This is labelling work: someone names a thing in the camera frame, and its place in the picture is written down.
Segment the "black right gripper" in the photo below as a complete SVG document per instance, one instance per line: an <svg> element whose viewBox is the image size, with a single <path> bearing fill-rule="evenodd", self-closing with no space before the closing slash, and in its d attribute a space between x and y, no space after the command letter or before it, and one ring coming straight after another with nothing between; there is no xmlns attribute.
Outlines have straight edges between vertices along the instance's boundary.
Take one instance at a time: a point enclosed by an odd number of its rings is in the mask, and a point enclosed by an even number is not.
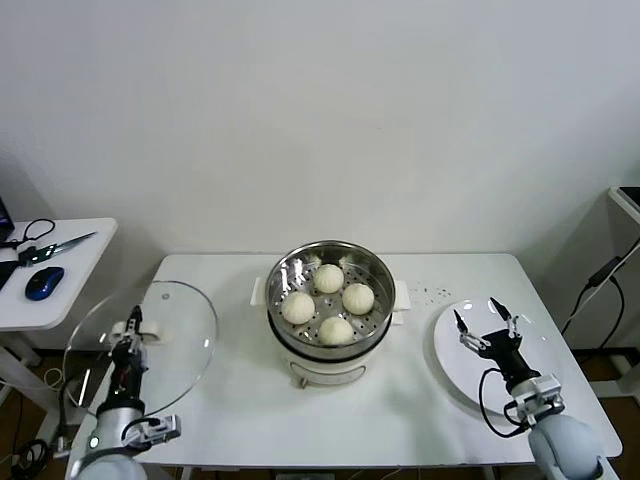
<svg viewBox="0 0 640 480"><path fill-rule="evenodd" d="M522 338L517 327L518 316L513 316L494 297L490 298L490 302L507 328L477 336L469 331L458 311L453 310L459 341L481 358L493 361L507 386L517 386L526 380L540 377L541 373L532 369L519 351Z"/></svg>

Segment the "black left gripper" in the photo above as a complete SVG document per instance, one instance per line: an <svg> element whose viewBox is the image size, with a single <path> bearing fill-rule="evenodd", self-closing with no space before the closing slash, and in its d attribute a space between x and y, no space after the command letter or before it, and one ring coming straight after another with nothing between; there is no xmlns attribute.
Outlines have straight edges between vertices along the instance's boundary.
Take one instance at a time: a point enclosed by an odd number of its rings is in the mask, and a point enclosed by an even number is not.
<svg viewBox="0 0 640 480"><path fill-rule="evenodd" d="M108 400L138 400L142 377L148 370L143 336L140 333L142 310L136 305L126 321L125 331L111 331L108 335L109 351L113 363Z"/></svg>

